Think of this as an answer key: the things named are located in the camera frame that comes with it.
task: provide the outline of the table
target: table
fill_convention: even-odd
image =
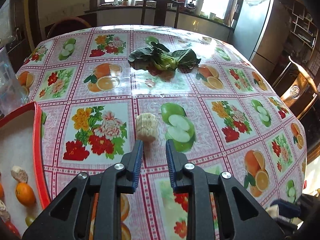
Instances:
[[[170,51],[192,48],[200,67],[173,77],[134,70],[128,55],[146,47],[150,36]],[[263,207],[301,195],[303,126],[257,70],[222,41],[169,27],[96,27],[41,42],[17,76],[47,115],[42,159],[48,193],[46,185],[38,188],[47,196],[44,206],[76,174],[103,172],[130,152],[141,113],[156,116],[159,139],[145,144],[136,193],[122,195],[125,239],[186,237],[187,195],[173,194],[166,163],[165,142],[172,136],[190,162],[215,174],[231,172]],[[214,201],[212,207],[217,224]]]

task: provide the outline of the silver screw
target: silver screw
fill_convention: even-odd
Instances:
[[[231,174],[230,174],[230,172],[224,171],[222,173],[222,177],[224,177],[225,179],[230,179],[231,178]]]
[[[86,177],[88,177],[88,174],[86,172],[81,172],[77,175],[78,179],[85,179]]]
[[[122,164],[122,163],[117,163],[116,165],[115,165],[115,169],[116,170],[122,170],[124,168],[124,165]]]
[[[184,165],[184,167],[187,170],[193,170],[195,168],[195,166],[192,163],[187,163],[187,164]]]

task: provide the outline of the chair back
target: chair back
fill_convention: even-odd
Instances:
[[[176,17],[174,20],[174,28],[178,26],[178,18],[179,18],[179,7],[184,6],[183,2],[177,2],[174,0],[143,0],[143,7],[142,7],[142,15],[141,15],[141,25],[144,25],[144,18],[146,15],[146,7],[147,1],[156,2],[156,11],[155,11],[155,19],[153,22],[154,26],[164,26],[165,17],[167,14],[167,7],[168,4],[174,4],[177,6]]]
[[[289,64],[287,67],[282,71],[280,76],[277,78],[277,80],[273,83],[272,88],[275,88],[275,86],[281,81],[281,79],[284,77],[284,75],[287,73],[287,71],[290,69],[291,66],[295,65],[299,71],[299,74],[296,78],[296,80],[293,82],[293,84],[290,86],[290,88],[281,96],[281,100],[285,103],[285,105],[290,108],[302,95],[302,93],[305,91],[307,85],[309,84],[311,88],[313,89],[316,96],[311,100],[311,102],[303,109],[303,111],[297,116],[297,118],[300,120],[313,106],[313,104],[316,102],[318,98],[320,98],[320,93],[316,87],[315,82],[310,77],[310,75],[307,73],[307,71],[298,63],[294,62],[291,57],[289,56]]]
[[[58,22],[56,22],[50,29],[47,39],[56,37],[61,34],[79,31],[82,29],[92,28],[92,26],[79,17],[67,17]]]

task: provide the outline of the cherry tomato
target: cherry tomato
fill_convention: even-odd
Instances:
[[[14,224],[11,223],[11,221],[7,221],[5,224],[12,233],[21,238],[18,229],[14,226]]]
[[[35,218],[33,218],[31,216],[27,216],[25,219],[27,226],[29,227],[33,223],[34,220],[35,220]]]

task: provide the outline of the refrigerator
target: refrigerator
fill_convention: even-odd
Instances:
[[[290,21],[278,0],[243,2],[231,44],[268,80],[290,33]]]

